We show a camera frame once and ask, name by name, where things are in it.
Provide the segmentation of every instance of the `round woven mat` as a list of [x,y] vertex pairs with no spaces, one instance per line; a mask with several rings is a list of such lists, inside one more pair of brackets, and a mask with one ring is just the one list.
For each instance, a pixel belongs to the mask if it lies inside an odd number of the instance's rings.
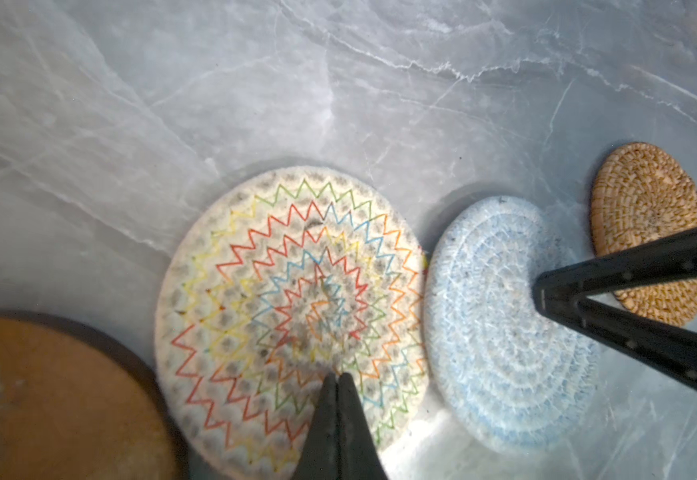
[[376,447],[428,384],[423,251],[353,178],[274,170],[190,229],[156,312],[160,385],[190,443],[233,478],[289,478],[324,376],[350,372]]
[[[697,188],[679,163],[650,144],[627,144],[605,160],[591,195],[597,256],[697,226]],[[631,312],[683,326],[697,315],[697,279],[615,292]]]
[[456,417],[497,452],[537,452],[579,424],[595,391],[599,347],[542,317],[532,283],[573,263],[539,210],[492,197],[442,235],[426,285],[433,378]]

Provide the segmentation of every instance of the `gray marble surface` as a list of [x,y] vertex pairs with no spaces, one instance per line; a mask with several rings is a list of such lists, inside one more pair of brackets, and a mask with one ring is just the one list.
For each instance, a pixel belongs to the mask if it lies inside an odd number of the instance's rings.
[[[0,0],[0,308],[89,323],[152,363],[181,236],[296,164],[373,185],[427,250],[469,204],[515,194],[588,258],[593,174],[629,140],[697,183],[697,2]],[[388,473],[697,478],[697,393],[613,351],[600,376],[541,458],[491,453],[431,388]]]

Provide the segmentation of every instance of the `cork surface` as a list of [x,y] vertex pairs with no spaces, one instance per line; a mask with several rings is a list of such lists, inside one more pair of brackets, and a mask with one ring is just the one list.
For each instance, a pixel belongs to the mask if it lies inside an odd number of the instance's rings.
[[148,393],[101,351],[0,318],[0,478],[178,478]]

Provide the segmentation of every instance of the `light blue coiled coaster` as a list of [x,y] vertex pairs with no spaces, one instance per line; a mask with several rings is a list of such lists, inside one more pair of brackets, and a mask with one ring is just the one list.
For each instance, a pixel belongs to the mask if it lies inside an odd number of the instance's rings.
[[532,284],[573,263],[540,210],[516,197],[466,209],[428,269],[428,357],[444,400],[496,452],[538,452],[569,434],[595,391],[599,346],[535,311]]

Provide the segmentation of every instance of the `round cork board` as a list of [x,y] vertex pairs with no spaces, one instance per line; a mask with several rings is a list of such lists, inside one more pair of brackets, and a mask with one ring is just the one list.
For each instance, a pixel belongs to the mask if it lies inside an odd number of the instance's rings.
[[350,372],[376,447],[426,389],[423,252],[372,188],[273,170],[190,229],[156,311],[156,362],[190,443],[233,478],[287,479],[328,372]]
[[532,299],[539,274],[572,263],[559,232],[516,197],[470,206],[433,253],[424,307],[433,378],[496,452],[557,445],[593,398],[598,345],[541,316]]
[[[591,196],[597,256],[697,226],[697,188],[679,163],[651,144],[618,148],[605,160]],[[638,315],[683,326],[697,315],[697,279],[615,292]]]
[[184,478],[185,448],[134,353],[70,320],[0,316],[0,478]]

